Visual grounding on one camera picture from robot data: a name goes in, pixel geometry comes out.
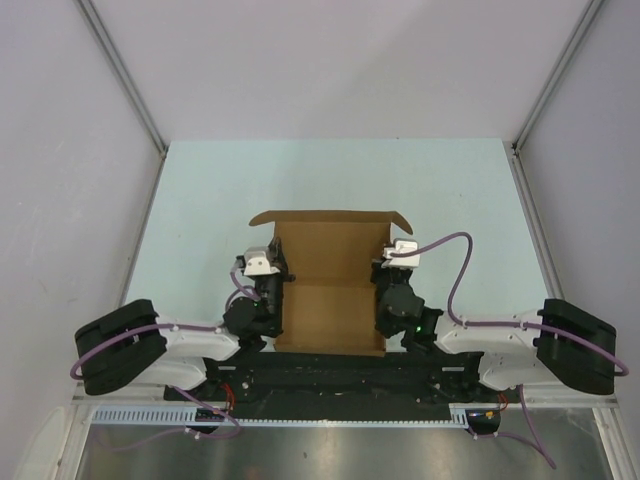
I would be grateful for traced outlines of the brown cardboard box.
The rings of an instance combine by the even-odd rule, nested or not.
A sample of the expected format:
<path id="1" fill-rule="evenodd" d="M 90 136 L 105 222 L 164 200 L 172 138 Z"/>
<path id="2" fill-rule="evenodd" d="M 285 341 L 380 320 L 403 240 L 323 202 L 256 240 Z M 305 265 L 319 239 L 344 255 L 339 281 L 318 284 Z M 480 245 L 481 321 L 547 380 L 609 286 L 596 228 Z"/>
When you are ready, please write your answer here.
<path id="1" fill-rule="evenodd" d="M 270 223 L 295 276 L 284 284 L 283 333 L 274 350 L 384 356 L 371 264 L 391 243 L 394 226 L 413 234 L 406 218 L 396 211 L 268 210 L 249 221 Z"/>

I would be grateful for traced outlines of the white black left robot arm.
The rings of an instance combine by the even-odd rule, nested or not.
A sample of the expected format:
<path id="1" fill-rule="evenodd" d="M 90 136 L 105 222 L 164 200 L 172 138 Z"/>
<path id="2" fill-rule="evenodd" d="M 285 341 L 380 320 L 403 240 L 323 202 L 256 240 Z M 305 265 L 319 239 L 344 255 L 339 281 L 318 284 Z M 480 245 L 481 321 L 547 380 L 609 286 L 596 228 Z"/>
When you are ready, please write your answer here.
<path id="1" fill-rule="evenodd" d="M 202 400 L 214 397 L 221 376 L 206 364 L 260 352 L 280 336 L 284 285 L 295 279 L 278 237 L 238 256 L 230 277 L 235 290 L 219 321 L 184 323 L 138 299 L 80 327 L 71 378 L 90 396 L 141 383 L 190 391 Z"/>

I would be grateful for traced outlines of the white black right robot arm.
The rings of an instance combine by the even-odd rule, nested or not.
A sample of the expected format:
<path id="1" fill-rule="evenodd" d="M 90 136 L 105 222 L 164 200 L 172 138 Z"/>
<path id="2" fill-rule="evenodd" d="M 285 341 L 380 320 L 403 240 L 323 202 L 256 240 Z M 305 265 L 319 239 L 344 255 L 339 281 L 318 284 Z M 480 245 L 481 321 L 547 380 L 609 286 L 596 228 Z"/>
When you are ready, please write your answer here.
<path id="1" fill-rule="evenodd" d="M 375 328 L 385 338 L 400 335 L 411 353 L 478 356 L 477 367 L 461 376 L 469 399 L 484 401 L 495 391 L 554 380 L 586 394 L 613 394 L 622 369 L 614 362 L 612 325 L 562 299 L 547 299 L 541 309 L 523 314 L 455 321 L 426 305 L 411 275 L 390 261 L 372 262 Z"/>

